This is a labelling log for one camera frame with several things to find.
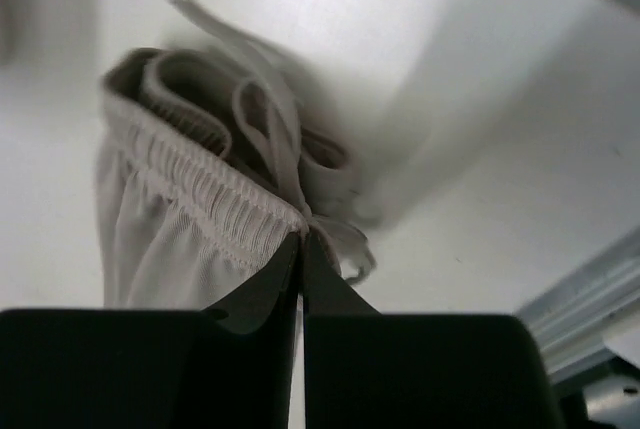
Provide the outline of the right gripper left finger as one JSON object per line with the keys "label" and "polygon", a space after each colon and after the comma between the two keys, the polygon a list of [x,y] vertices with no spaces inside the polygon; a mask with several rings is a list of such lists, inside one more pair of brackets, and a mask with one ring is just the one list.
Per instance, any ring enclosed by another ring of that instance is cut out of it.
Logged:
{"label": "right gripper left finger", "polygon": [[5,428],[284,428],[300,241],[202,310],[1,314]]}

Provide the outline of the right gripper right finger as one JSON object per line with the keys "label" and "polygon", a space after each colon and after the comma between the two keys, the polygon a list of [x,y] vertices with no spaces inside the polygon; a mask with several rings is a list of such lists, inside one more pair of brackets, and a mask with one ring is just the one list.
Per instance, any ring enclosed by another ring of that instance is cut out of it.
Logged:
{"label": "right gripper right finger", "polygon": [[537,345],[504,314],[382,314],[330,265],[303,262],[309,428],[559,428]]}

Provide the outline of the grey trousers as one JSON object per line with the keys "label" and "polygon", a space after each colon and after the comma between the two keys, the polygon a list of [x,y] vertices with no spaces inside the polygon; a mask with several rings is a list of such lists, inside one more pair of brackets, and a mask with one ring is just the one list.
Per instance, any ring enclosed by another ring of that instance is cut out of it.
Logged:
{"label": "grey trousers", "polygon": [[110,309],[202,309],[317,233],[355,285],[375,269],[354,225],[354,158],[301,118],[302,101],[251,36],[171,0],[218,49],[136,48],[101,80],[95,198]]}

